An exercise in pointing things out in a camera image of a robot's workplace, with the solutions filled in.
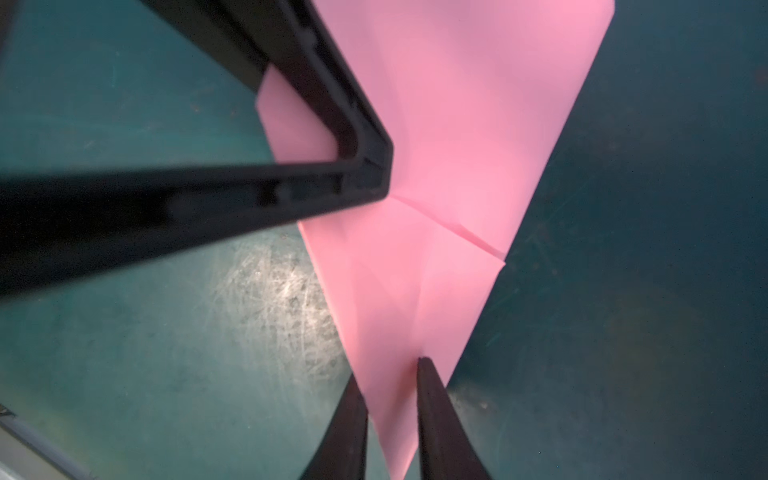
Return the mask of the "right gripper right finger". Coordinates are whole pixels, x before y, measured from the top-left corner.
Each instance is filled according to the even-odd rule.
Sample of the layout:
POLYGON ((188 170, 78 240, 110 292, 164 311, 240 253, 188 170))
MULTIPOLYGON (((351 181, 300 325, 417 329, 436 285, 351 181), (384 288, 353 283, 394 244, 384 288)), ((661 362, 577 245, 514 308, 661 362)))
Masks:
POLYGON ((491 478, 428 357, 417 361, 417 416, 422 479, 491 478))

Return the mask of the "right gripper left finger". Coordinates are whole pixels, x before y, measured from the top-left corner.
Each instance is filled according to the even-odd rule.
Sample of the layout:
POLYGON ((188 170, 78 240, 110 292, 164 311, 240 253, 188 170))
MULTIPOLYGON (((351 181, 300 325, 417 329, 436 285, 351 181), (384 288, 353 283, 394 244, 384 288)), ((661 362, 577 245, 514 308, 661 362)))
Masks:
POLYGON ((351 374, 328 428, 300 479, 363 480, 367 439, 368 410, 351 374))

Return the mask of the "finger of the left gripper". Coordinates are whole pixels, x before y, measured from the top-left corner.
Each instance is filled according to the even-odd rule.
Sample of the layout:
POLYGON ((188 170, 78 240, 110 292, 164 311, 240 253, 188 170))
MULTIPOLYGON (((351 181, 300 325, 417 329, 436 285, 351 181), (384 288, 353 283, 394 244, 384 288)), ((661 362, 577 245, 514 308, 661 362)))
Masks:
POLYGON ((331 132, 337 158, 5 180, 3 296, 387 196, 392 140, 312 2, 152 1, 149 8, 248 87, 273 65, 331 132))

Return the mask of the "pink square paper sheet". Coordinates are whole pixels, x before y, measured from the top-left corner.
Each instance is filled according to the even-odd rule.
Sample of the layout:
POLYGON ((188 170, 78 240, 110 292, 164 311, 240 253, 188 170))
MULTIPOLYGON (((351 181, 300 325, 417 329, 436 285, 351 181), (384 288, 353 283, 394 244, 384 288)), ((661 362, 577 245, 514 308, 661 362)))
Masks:
POLYGON ((387 197, 300 223, 388 474, 416 363, 448 380, 615 12, 611 1, 318 1, 394 144, 387 197))

